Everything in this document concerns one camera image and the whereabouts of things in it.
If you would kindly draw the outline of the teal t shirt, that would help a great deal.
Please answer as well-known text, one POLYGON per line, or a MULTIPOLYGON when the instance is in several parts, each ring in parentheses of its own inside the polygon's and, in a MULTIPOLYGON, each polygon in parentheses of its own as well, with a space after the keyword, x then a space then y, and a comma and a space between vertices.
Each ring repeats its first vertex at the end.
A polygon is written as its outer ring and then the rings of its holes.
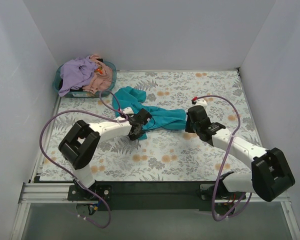
POLYGON ((184 130, 186 128, 186 112, 183 109, 164 109, 157 106, 145 106, 143 103, 147 99, 147 94, 143 90, 138 90, 130 86, 120 88, 112 97, 114 109, 131 108, 137 114, 141 109, 145 109, 152 116, 152 119, 144 127, 145 130, 155 130, 163 128, 165 130, 184 130))

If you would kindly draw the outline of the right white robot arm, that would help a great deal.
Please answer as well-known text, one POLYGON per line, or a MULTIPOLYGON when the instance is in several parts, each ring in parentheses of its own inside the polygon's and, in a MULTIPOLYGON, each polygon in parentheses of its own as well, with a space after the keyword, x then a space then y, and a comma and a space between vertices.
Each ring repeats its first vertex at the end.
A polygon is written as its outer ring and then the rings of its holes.
POLYGON ((271 202, 296 183, 280 149, 266 149, 234 137, 224 125, 211 122, 203 106, 188 109, 185 131, 195 133, 201 141, 226 151, 250 169, 248 174, 230 171, 220 176, 215 186, 216 195, 222 199, 233 193, 253 193, 271 202))

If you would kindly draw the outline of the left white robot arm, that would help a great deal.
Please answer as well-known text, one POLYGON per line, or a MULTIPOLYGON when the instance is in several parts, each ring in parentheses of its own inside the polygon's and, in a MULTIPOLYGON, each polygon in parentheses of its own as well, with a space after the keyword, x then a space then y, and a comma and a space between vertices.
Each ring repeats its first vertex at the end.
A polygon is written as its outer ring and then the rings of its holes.
POLYGON ((115 119, 100 123, 86 123, 78 120, 72 126, 58 149, 70 163, 75 181, 82 184, 79 194, 85 200, 93 199, 97 193, 90 162, 98 144, 117 137, 128 137, 131 141, 137 140, 145 134, 143 127, 152 118, 152 115, 144 108, 138 113, 133 113, 128 107, 115 119))

